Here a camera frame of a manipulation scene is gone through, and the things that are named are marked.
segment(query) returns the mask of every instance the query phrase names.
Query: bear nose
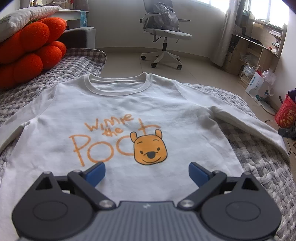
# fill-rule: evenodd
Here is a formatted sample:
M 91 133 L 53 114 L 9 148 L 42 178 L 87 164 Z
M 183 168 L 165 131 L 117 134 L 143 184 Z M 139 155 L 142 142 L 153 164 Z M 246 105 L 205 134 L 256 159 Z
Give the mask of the bear nose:
M 147 152 L 147 156 L 152 159 L 155 157 L 155 151 L 150 151 L 150 152 Z

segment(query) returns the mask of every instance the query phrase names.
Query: gray sofa armrest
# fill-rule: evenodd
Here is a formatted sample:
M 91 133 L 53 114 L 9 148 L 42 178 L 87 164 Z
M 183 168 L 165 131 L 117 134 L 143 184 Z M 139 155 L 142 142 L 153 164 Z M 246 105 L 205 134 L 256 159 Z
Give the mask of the gray sofa armrest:
M 82 27 L 65 30 L 57 40 L 64 43 L 69 48 L 89 48 L 95 49 L 96 29 L 93 27 Z

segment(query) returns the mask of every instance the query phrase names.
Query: gray bag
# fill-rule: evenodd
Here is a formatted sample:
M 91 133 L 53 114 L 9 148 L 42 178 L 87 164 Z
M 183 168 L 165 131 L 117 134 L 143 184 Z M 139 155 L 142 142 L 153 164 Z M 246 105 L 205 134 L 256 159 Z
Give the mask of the gray bag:
M 179 31 L 179 20 L 174 9 L 164 3 L 157 3 L 153 6 L 153 12 L 160 13 L 160 15 L 149 18 L 144 24 L 144 28 Z

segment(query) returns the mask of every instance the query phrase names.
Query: chair armrest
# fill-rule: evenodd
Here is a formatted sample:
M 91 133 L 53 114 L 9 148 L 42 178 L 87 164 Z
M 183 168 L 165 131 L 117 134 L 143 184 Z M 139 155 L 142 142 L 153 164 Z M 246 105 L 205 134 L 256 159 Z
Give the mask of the chair armrest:
M 144 23 L 145 20 L 149 17 L 154 17 L 154 16 L 158 16 L 158 15 L 160 15 L 160 13 L 156 13 L 156 12 L 146 13 L 145 16 L 140 19 L 140 23 Z
M 191 22 L 191 20 L 187 20 L 187 19 L 179 19 L 179 22 Z
M 95 49 L 96 29 L 93 27 L 82 27 L 65 30 L 57 41 L 64 43 L 69 48 Z

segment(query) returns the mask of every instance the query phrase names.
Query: orange cushion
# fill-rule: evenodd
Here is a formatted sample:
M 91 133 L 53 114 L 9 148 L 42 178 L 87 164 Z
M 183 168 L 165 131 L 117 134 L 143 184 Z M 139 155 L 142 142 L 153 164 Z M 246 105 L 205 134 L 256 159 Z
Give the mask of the orange cushion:
M 49 38 L 47 40 L 46 43 L 51 43 L 55 40 L 57 40 L 65 31 L 66 27 L 67 27 L 67 23 L 65 20 L 61 19 L 61 18 L 44 18 L 41 19 L 38 22 L 44 23 L 48 26 L 49 31 L 50 31 L 50 35 Z
M 49 38 L 49 28 L 46 24 L 35 22 L 21 30 L 20 39 L 26 52 L 41 48 Z
M 17 83 L 26 83 L 37 77 L 42 69 L 43 63 L 38 55 L 26 54 L 15 64 L 14 79 Z
M 49 45 L 58 47 L 61 50 L 61 52 L 62 52 L 62 57 L 64 57 L 64 55 L 66 54 L 67 48 L 66 48 L 66 45 L 64 45 L 62 42 L 60 42 L 60 41 L 53 41 Z
M 14 67 L 15 63 L 0 66 L 0 89 L 7 90 L 17 85 L 13 78 Z
M 49 70 L 54 67 L 62 58 L 62 52 L 55 46 L 43 46 L 36 51 L 36 54 L 43 62 L 43 70 Z
M 0 44 L 0 64 L 11 63 L 24 55 L 20 33 L 21 30 Z

